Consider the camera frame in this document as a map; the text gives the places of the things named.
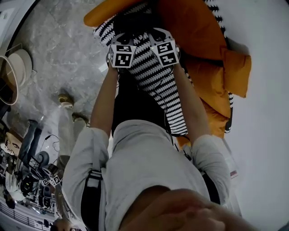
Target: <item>wire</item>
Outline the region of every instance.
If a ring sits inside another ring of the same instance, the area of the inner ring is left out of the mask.
[[[58,158],[56,158],[56,159],[55,159],[55,161],[57,161],[57,159],[58,159]],[[54,161],[52,164],[54,164],[54,163],[55,163],[55,161]]]
[[[162,78],[162,79],[160,79],[155,85],[154,85],[154,87],[153,87],[153,91],[154,91],[154,93],[156,94],[156,95],[158,95],[161,99],[162,99],[162,101],[163,101],[163,103],[164,103],[164,106],[165,106],[165,108],[164,108],[164,125],[165,125],[165,128],[166,128],[166,132],[170,135],[170,137],[171,137],[171,141],[172,141],[172,145],[173,145],[173,138],[172,138],[172,134],[168,131],[168,129],[167,129],[167,126],[169,126],[169,125],[167,125],[167,120],[166,120],[166,117],[167,117],[167,104],[166,104],[166,101],[165,101],[165,99],[157,92],[157,90],[156,90],[156,87],[158,87],[159,85],[161,85],[162,84],[162,82],[163,82],[163,80],[164,80],[164,78]]]
[[[52,146],[53,146],[53,148],[54,148],[54,150],[55,150],[56,152],[59,152],[59,150],[57,151],[57,150],[55,149],[54,144],[56,144],[56,143],[59,143],[59,141],[55,141],[55,142],[53,142]]]
[[[54,137],[56,137],[56,138],[58,138],[58,136],[56,136],[56,135],[54,135],[54,134],[51,134],[51,135],[49,135],[49,136],[47,136],[45,139],[44,139],[44,141],[43,141],[43,143],[42,143],[42,146],[41,146],[41,148],[40,148],[40,151],[39,152],[41,152],[41,150],[42,150],[42,147],[43,147],[43,145],[44,145],[44,143],[45,143],[45,141],[47,141],[51,136],[54,136]],[[53,144],[52,144],[52,146],[53,146],[53,148],[54,148],[54,150],[56,151],[56,152],[59,152],[59,151],[57,151],[56,149],[55,149],[55,147],[54,147],[54,144],[55,143],[59,143],[59,138],[58,138],[58,141],[55,141],[55,142],[53,142]]]
[[[118,74],[117,76],[117,88],[119,87],[119,78],[120,78],[120,74]]]

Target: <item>black backpack strap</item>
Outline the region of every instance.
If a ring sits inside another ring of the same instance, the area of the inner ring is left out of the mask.
[[[92,170],[85,182],[81,199],[81,217],[88,231],[98,231],[102,179],[100,171]]]
[[[205,171],[201,171],[201,174],[206,183],[211,202],[221,204],[220,196],[219,196],[216,185],[214,184],[214,182],[211,180],[211,178],[208,176],[208,174]]]

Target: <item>leg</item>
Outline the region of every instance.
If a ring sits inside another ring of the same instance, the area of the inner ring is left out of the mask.
[[[126,120],[146,120],[170,133],[164,110],[148,93],[138,90],[135,79],[121,76],[119,93],[115,99],[112,135],[116,127]]]
[[[71,107],[60,108],[58,136],[59,136],[59,160],[60,162],[63,162],[65,160],[64,161],[65,163],[62,164],[66,165],[68,162],[67,157],[71,155],[75,145]]]
[[[78,135],[80,134],[82,129],[85,127],[86,127],[86,122],[84,121],[83,118],[76,118],[75,119],[74,126],[73,126],[75,142],[78,138]]]
[[[30,120],[30,126],[28,128],[28,132],[24,137],[24,140],[21,144],[18,158],[25,164],[28,164],[27,161],[27,152],[29,150],[30,144],[33,140],[35,130],[38,126],[38,123],[36,121]]]
[[[34,138],[31,142],[30,149],[29,149],[28,153],[26,154],[28,163],[29,163],[31,157],[34,157],[36,154],[36,149],[37,149],[38,142],[39,142],[39,139],[41,136],[41,132],[42,132],[42,130],[39,128],[36,128],[36,130],[34,132]]]

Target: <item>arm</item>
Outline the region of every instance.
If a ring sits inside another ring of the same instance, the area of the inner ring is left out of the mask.
[[[108,160],[107,134],[97,128],[84,128],[65,167],[62,193],[75,216],[82,219],[84,189],[91,170],[101,171]]]
[[[211,134],[205,108],[188,80],[180,64],[176,64],[173,74],[181,101],[182,113],[188,129],[191,144],[205,134]]]
[[[13,168],[14,168],[14,166],[13,166],[13,158],[12,157],[8,157],[7,158],[7,162],[8,162],[7,172],[9,174],[13,174]]]
[[[5,186],[10,194],[18,190],[15,175],[13,173],[9,173],[8,171],[5,174]]]
[[[192,144],[193,164],[213,181],[220,203],[224,204],[228,200],[230,191],[230,172],[227,163],[215,145],[214,138],[210,136],[204,106],[180,64],[175,65],[174,76]]]
[[[90,127],[99,128],[110,137],[118,72],[109,63],[108,73],[100,88],[91,114]]]

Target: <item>white wall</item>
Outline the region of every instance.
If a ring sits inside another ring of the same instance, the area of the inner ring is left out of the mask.
[[[227,36],[248,47],[246,99],[235,97],[225,136],[242,176],[243,216],[262,231],[289,220],[289,5],[285,0],[217,0]]]

